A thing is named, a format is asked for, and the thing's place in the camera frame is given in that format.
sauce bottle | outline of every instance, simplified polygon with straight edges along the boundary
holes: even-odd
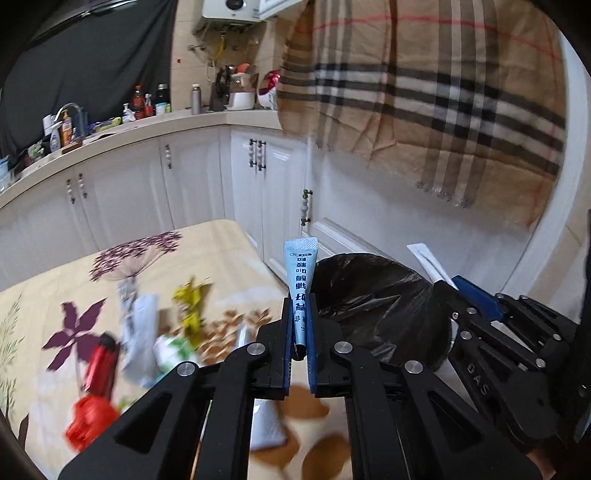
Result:
[[[142,86],[136,85],[135,86],[135,94],[131,100],[131,109],[135,113],[135,119],[140,120],[145,117],[144,113],[144,95],[142,95]]]

tiled wall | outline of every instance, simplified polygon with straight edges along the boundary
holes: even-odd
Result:
[[[177,16],[173,33],[173,52],[171,57],[170,95],[173,110],[182,110],[191,106],[191,86],[199,83],[202,99],[209,104],[211,81],[214,80],[214,68],[207,67],[207,61],[213,57],[219,45],[219,36],[215,32],[207,35],[207,50],[189,51],[187,46],[197,45],[192,33],[194,21],[194,0],[178,0]],[[226,49],[217,65],[254,63],[258,66],[260,78],[269,70],[276,69],[281,63],[285,36],[290,23],[283,19],[271,19],[262,22],[243,34],[230,33],[226,37]]]

black trash bag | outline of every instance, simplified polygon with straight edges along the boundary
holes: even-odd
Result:
[[[439,368],[451,325],[433,286],[414,270],[372,254],[342,254],[316,264],[311,293],[321,318],[340,323],[344,338],[381,362],[418,360]]]

soap bottle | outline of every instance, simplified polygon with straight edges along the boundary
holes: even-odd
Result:
[[[135,114],[129,108],[128,103],[123,105],[123,123],[128,124],[129,122],[135,122]]]
[[[64,112],[64,121],[61,124],[61,145],[66,147],[72,142],[72,119],[68,112]]]

kitchen counter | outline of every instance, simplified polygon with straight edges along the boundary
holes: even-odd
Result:
[[[190,110],[182,110],[119,125],[89,137],[76,150],[66,154],[48,155],[28,167],[18,182],[0,194],[0,208],[39,182],[88,158],[161,135],[224,125],[281,130],[277,112],[269,110],[212,112],[201,115],[192,115]]]

